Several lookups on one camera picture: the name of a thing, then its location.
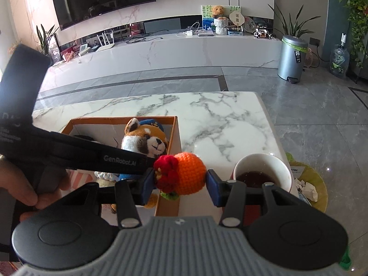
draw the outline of hanging vine plant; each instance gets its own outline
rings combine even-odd
[[[352,22],[350,55],[355,60],[356,66],[363,67],[359,54],[368,58],[367,48],[364,45],[364,38],[368,32],[368,0],[347,0],[345,6],[350,9],[348,20]]]

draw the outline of dark liquid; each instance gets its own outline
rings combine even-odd
[[[264,184],[265,182],[273,182],[275,185],[279,186],[279,184],[270,176],[259,171],[245,172],[238,176],[236,179],[238,181],[244,182],[248,187],[251,188],[262,188],[262,184]]]

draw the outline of water bottle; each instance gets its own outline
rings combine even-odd
[[[330,58],[330,72],[338,77],[344,78],[349,66],[350,55],[345,48],[346,34],[343,33],[341,37],[341,44],[336,44],[331,52]]]

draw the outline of trash can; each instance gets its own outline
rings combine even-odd
[[[291,35],[282,38],[282,49],[278,75],[292,84],[300,81],[303,72],[305,55],[308,52],[308,43],[303,39]]]

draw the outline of finger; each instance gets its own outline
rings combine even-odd
[[[37,212],[26,212],[22,213],[22,215],[19,217],[20,222],[24,221],[25,219],[28,219],[29,217],[33,216]]]
[[[45,193],[38,196],[38,202],[36,204],[36,208],[39,210],[43,210],[48,207],[50,204],[53,204],[56,200],[61,198],[60,190],[56,190],[54,193]]]
[[[0,187],[7,189],[10,195],[25,205],[34,206],[37,203],[37,194],[24,173],[5,159],[0,160]]]
[[[59,184],[59,189],[62,191],[66,191],[70,189],[70,178],[69,175],[63,177]]]

